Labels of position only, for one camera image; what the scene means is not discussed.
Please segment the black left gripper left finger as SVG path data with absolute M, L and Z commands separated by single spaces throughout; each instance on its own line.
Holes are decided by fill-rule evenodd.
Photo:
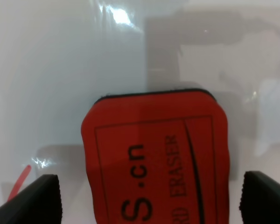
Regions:
M 62 200 L 57 175 L 42 175 L 0 206 L 0 224 L 60 224 Z

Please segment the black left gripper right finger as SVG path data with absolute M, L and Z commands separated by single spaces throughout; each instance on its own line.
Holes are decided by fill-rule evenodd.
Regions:
M 244 224 L 280 224 L 280 184 L 260 171 L 245 172 L 239 210 Z

